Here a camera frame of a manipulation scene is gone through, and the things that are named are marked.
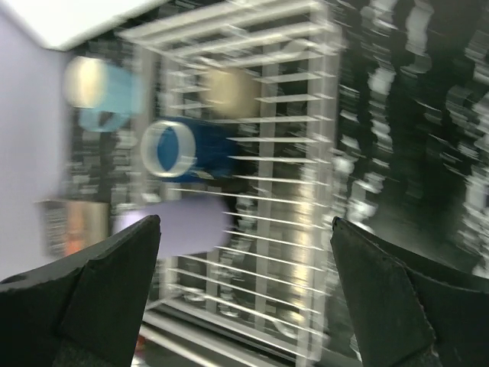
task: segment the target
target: gray wall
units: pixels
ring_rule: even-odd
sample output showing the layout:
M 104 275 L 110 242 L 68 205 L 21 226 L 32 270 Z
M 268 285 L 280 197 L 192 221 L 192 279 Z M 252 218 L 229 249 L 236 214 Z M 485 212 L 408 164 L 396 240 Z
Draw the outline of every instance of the gray wall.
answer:
M 36 202 L 57 194 L 67 147 L 67 54 L 43 50 L 0 11 L 0 280 L 43 265 Z

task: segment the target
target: dish rack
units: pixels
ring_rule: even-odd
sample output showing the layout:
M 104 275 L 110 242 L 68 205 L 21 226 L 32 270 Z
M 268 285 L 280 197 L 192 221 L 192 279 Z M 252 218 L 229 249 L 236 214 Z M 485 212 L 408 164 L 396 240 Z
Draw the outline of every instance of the dish rack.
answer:
M 157 326 L 159 310 L 174 311 L 296 366 L 312 365 L 322 355 L 327 284 L 335 277 L 328 257 L 343 44 L 329 6 L 232 0 L 120 36 L 134 45 L 145 91 L 146 108 L 134 125 L 138 140 L 158 116 L 204 119 L 235 132 L 241 146 L 235 159 L 251 168 L 235 177 L 247 183 L 241 192 L 161 183 L 134 147 L 136 204 L 205 191 L 233 203 L 228 214 L 235 219 L 227 245 L 159 264 L 158 300 L 148 304 L 144 321 Z M 210 67 L 246 69 L 261 84 L 259 117 L 221 119 L 199 99 Z

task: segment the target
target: white rack frame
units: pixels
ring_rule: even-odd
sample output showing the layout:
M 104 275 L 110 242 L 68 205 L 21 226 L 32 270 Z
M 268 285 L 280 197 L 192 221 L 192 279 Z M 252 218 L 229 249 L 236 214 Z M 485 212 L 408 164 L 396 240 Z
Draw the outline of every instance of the white rack frame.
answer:
M 281 27 L 275 27 L 264 31 L 257 31 L 246 34 L 246 37 L 240 35 L 231 36 L 217 41 L 210 41 L 203 44 L 190 44 L 188 46 L 175 49 L 172 44 L 175 41 L 191 40 L 194 37 L 205 37 L 213 34 L 221 34 L 225 28 L 249 27 L 254 24 L 263 24 L 269 21 L 278 21 L 282 18 L 288 18 L 295 15 L 308 15 L 304 22 L 297 24 L 288 24 Z M 194 256 L 187 258 L 200 261 L 207 265 L 207 276 L 192 274 L 192 276 L 203 279 L 207 283 L 206 293 L 203 295 L 206 299 L 206 310 L 200 310 L 185 304 L 181 301 L 172 299 L 171 295 L 175 294 L 175 288 L 178 287 L 176 276 L 178 273 L 185 272 L 183 269 L 176 268 L 176 259 L 168 259 L 162 267 L 162 275 L 165 280 L 161 293 L 164 298 L 148 307 L 145 320 L 154 319 L 150 316 L 151 308 L 161 303 L 187 312 L 200 319 L 210 323 L 223 326 L 234 332 L 247 335 L 248 337 L 260 340 L 278 349 L 291 352 L 296 355 L 296 366 L 306 367 L 312 362 L 320 359 L 323 345 L 324 329 L 324 305 L 326 297 L 326 279 L 327 279 L 327 257 L 329 253 L 330 223 L 332 218 L 332 201 L 333 201 L 333 174 L 332 174 L 332 156 L 335 141 L 336 125 L 336 103 L 338 88 L 338 67 L 340 50 L 342 48 L 341 29 L 334 25 L 329 14 L 328 5 L 321 0 L 234 0 L 229 2 L 210 5 L 205 8 L 189 11 L 181 15 L 175 15 L 171 18 L 165 18 L 159 21 L 153 21 L 142 26 L 132 28 L 120 33 L 121 37 L 136 45 L 136 58 L 138 62 L 138 72 L 141 75 L 145 96 L 144 96 L 144 113 L 142 113 L 135 125 L 135 134 L 141 137 L 146 128 L 154 122 L 152 107 L 154 96 L 154 75 L 157 58 L 160 57 L 166 73 L 164 73 L 165 85 L 167 92 L 173 97 L 171 104 L 168 103 L 166 113 L 169 115 L 180 115 L 185 109 L 206 108 L 202 103 L 185 105 L 182 101 L 182 93 L 192 89 L 199 91 L 199 86 L 176 85 L 176 79 L 182 75 L 190 73 L 201 74 L 205 72 L 206 62 L 212 64 L 212 60 L 199 59 L 200 64 L 195 68 L 188 67 L 189 57 L 199 57 L 201 53 L 222 53 L 233 50 L 243 50 L 250 47 L 262 46 L 266 52 L 264 54 L 254 54 L 246 57 L 229 57 L 227 60 L 219 61 L 222 67 L 263 67 L 263 75 L 257 80 L 262 83 L 265 91 L 273 91 L 274 88 L 269 86 L 277 85 L 283 81 L 308 81 L 308 93 L 295 96 L 277 96 L 263 95 L 259 98 L 261 102 L 261 116 L 254 119 L 241 120 L 215 120 L 215 123 L 260 123 L 259 138 L 236 138 L 236 141 L 254 141 L 260 144 L 259 157 L 235 157 L 236 159 L 258 161 L 258 175 L 245 177 L 254 180 L 258 184 L 258 189 L 271 192 L 271 184 L 279 179 L 273 178 L 270 172 L 276 161 L 287 161 L 290 163 L 304 163 L 310 167 L 311 176 L 304 177 L 300 183 L 310 184 L 314 189 L 313 201 L 307 203 L 313 208 L 314 214 L 311 223 L 301 224 L 294 223 L 298 226 L 305 226 L 311 233 L 313 243 L 311 244 L 293 244 L 282 242 L 283 245 L 295 245 L 308 247 L 312 252 L 309 254 L 309 264 L 296 264 L 295 266 L 304 266 L 306 271 L 312 271 L 314 275 L 309 277 L 310 282 L 303 287 L 304 298 L 303 309 L 300 310 L 301 320 L 305 320 L 301 325 L 290 324 L 287 326 L 297 329 L 296 344 L 286 343 L 264 332 L 263 320 L 269 320 L 277 323 L 285 323 L 282 320 L 271 320 L 273 317 L 264 313 L 266 299 L 270 296 L 265 295 L 267 282 L 279 281 L 286 283 L 284 280 L 269 277 L 267 275 L 267 264 L 269 261 L 284 261 L 271 258 L 268 254 L 267 244 L 276 239 L 269 239 L 267 232 L 270 229 L 270 222 L 275 219 L 270 218 L 270 205 L 273 201 L 286 202 L 287 200 L 270 198 L 264 196 L 249 197 L 257 200 L 257 234 L 254 238 L 260 243 L 259 251 L 256 254 L 248 254 L 257 258 L 257 273 L 254 275 L 264 281 L 257 282 L 255 292 L 250 292 L 260 297 L 256 297 L 257 303 L 255 310 L 248 309 L 241 305 L 233 304 L 228 300 L 219 297 L 218 278 L 213 277 L 213 268 L 232 268 L 220 264 L 218 249 L 208 254 L 207 259 L 201 259 Z M 301 39 L 305 37 L 308 41 L 305 43 L 305 50 L 290 51 L 280 49 L 279 43 Z M 308 60 L 309 69 L 306 72 L 278 75 L 278 64 L 295 60 Z M 181 69 L 181 63 L 187 63 L 185 70 Z M 275 106 L 279 102 L 307 102 L 307 115 L 302 116 L 275 116 Z M 305 138 L 278 138 L 275 137 L 275 125 L 282 122 L 304 122 L 307 126 L 307 136 Z M 274 143 L 280 142 L 300 142 L 307 145 L 306 158 L 274 158 Z M 140 192 L 134 196 L 137 204 L 144 205 L 144 194 L 147 193 L 147 183 L 151 179 L 149 173 L 142 168 L 141 160 L 138 154 L 138 146 L 134 148 L 134 162 L 138 166 L 137 172 L 141 175 L 136 176 L 136 187 Z M 207 190 L 203 187 L 182 188 L 176 184 L 161 184 L 160 197 L 162 200 L 177 200 L 182 192 L 201 192 Z M 219 191 L 213 191 L 218 195 L 224 194 Z M 303 204 L 301 202 L 291 202 L 294 204 Z M 228 251 L 239 252 L 240 250 L 222 247 Z M 235 309 L 244 309 L 250 315 L 255 315 L 255 328 L 244 326 L 240 323 L 233 322 L 219 315 L 217 305 L 227 304 Z

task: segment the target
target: blue mug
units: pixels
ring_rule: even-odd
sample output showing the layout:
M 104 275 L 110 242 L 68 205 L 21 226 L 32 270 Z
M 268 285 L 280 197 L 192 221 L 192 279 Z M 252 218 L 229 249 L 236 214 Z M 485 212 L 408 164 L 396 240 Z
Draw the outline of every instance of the blue mug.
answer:
M 237 143 L 222 126 L 198 119 L 166 117 L 141 139 L 146 169 L 166 182 L 199 183 L 230 177 Z
M 77 57 L 67 75 L 72 104 L 80 108 L 79 125 L 89 132 L 117 131 L 141 111 L 140 80 L 121 67 Z M 113 115 L 100 125 L 103 112 Z

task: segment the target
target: metal rack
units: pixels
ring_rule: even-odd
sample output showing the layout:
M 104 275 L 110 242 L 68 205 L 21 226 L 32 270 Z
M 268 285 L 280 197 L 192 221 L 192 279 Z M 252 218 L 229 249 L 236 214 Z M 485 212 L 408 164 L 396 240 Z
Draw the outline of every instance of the metal rack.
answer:
M 234 0 L 120 35 L 135 45 L 146 93 L 147 108 L 134 129 L 138 140 L 160 116 L 202 118 L 233 128 L 244 152 L 235 159 L 254 168 L 238 175 L 249 182 L 248 192 L 238 194 L 161 183 L 134 148 L 140 205 L 202 191 L 236 197 L 230 243 L 160 264 L 160 299 L 148 306 L 145 320 L 157 320 L 152 311 L 164 304 L 289 353 L 297 366 L 311 365 L 321 357 L 325 328 L 342 47 L 328 5 Z M 259 117 L 223 120 L 196 97 L 210 67 L 249 70 L 261 83 Z M 285 87 L 291 83 L 292 92 Z

